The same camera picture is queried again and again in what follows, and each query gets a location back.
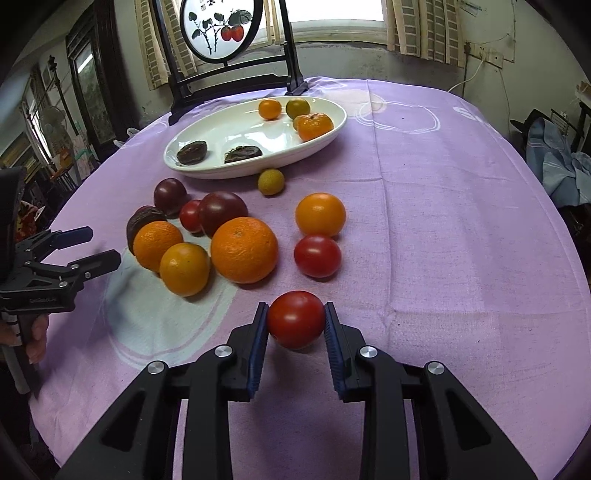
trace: fan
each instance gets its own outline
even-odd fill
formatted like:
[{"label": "fan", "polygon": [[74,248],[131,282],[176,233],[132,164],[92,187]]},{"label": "fan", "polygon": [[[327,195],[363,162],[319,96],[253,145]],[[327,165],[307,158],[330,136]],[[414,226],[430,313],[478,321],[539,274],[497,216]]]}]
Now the fan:
[{"label": "fan", "polygon": [[49,106],[40,111],[43,134],[55,154],[64,148],[72,153],[73,143],[66,129],[66,113],[56,106]]}]

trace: white oval plate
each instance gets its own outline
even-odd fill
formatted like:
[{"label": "white oval plate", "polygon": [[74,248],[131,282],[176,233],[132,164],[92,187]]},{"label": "white oval plate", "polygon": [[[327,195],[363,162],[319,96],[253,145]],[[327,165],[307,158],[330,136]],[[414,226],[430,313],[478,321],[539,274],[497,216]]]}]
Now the white oval plate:
[{"label": "white oval plate", "polygon": [[[301,97],[308,101],[312,113],[326,113],[335,128],[308,142],[302,142],[294,130],[292,120],[285,113],[289,100],[298,97],[273,97],[283,106],[277,120],[265,121],[258,114],[258,104],[263,99],[239,103],[214,112],[174,137],[164,150],[164,163],[168,168],[197,179],[233,179],[262,172],[266,168],[281,168],[300,161],[322,150],[331,143],[343,128],[347,112],[338,104],[317,97]],[[207,156],[201,163],[182,165],[177,160],[178,151],[196,140],[207,142]],[[241,145],[255,145],[263,153],[224,164],[226,152]]]}]

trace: mandarin orange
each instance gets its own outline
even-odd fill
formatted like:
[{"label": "mandarin orange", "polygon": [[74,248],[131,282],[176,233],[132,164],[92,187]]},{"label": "mandarin orange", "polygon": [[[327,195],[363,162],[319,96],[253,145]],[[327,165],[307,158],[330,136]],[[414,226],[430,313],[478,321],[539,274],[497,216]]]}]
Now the mandarin orange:
[{"label": "mandarin orange", "polygon": [[307,142],[330,132],[334,127],[332,120],[325,113],[311,113],[298,121],[297,132],[300,138]]},{"label": "mandarin orange", "polygon": [[160,260],[171,246],[183,241],[183,234],[172,223],[158,221],[143,226],[134,238],[138,263],[153,272],[160,270]]},{"label": "mandarin orange", "polygon": [[252,217],[238,217],[217,229],[211,253],[220,275],[234,283],[254,283],[277,265],[279,245],[266,223]]}]

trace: dark purple tomato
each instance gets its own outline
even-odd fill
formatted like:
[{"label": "dark purple tomato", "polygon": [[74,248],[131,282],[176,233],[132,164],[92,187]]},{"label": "dark purple tomato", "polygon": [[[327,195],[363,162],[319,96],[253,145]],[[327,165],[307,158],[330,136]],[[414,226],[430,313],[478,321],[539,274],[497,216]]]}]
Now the dark purple tomato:
[{"label": "dark purple tomato", "polygon": [[267,328],[281,346],[291,350],[304,348],[324,330],[324,305],[307,291],[284,293],[269,308]]},{"label": "dark purple tomato", "polygon": [[191,200],[183,205],[181,213],[178,214],[181,225],[187,232],[199,233],[202,230],[201,222],[199,221],[200,205],[201,200]]},{"label": "dark purple tomato", "polygon": [[177,179],[165,179],[154,189],[154,205],[166,215],[176,215],[187,203],[187,190]]},{"label": "dark purple tomato", "polygon": [[339,246],[331,237],[307,235],[295,246],[294,259],[304,275],[326,278],[339,269],[342,256]]},{"label": "dark purple tomato", "polygon": [[199,207],[199,221],[209,238],[227,221],[247,216],[246,203],[231,192],[209,193],[205,195]]}]

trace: blue cloth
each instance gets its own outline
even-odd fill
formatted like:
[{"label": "blue cloth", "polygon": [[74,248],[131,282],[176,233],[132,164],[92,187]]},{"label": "blue cloth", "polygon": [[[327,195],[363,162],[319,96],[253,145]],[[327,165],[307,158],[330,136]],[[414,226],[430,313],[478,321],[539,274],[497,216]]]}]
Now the blue cloth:
[{"label": "blue cloth", "polygon": [[591,203],[591,157],[572,154],[552,122],[539,118],[531,126],[525,160],[557,208]]}]

